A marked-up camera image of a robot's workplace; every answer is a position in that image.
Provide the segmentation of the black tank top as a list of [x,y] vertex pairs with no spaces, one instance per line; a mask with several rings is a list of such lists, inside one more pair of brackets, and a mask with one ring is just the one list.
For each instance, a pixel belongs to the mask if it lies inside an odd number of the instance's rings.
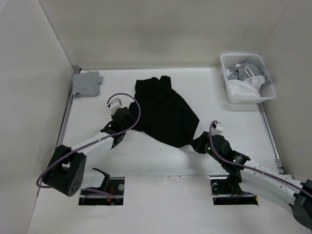
[[133,130],[173,147],[190,145],[199,124],[199,118],[171,84],[169,76],[137,80],[135,99],[129,106]]

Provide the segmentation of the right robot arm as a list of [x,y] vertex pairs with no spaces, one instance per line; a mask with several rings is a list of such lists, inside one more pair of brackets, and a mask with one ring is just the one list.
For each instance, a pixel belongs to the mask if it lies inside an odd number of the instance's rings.
[[221,135],[203,134],[191,143],[200,154],[209,154],[228,172],[226,187],[266,199],[289,212],[302,226],[312,227],[312,181],[301,182],[276,174],[235,151]]

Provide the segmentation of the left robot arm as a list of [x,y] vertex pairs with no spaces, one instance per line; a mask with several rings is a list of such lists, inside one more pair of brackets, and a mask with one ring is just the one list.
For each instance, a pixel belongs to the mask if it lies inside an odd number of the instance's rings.
[[90,139],[74,146],[58,146],[46,170],[39,176],[36,185],[40,188],[53,188],[72,197],[80,189],[96,194],[107,194],[108,174],[93,167],[85,172],[94,160],[105,151],[111,150],[123,141],[127,131],[134,128],[133,118],[127,107],[110,108],[112,120]]

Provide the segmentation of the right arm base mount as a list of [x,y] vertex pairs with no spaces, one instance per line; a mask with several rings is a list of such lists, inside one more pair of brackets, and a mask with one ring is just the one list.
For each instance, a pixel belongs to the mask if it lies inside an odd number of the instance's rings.
[[227,175],[211,176],[210,184],[214,205],[258,205],[256,195],[242,191]]

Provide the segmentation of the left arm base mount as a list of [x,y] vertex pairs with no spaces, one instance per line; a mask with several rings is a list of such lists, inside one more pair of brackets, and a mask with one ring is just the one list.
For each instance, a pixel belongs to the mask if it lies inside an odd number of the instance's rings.
[[80,206],[122,206],[125,178],[111,177],[98,168],[93,168],[83,177],[79,194]]

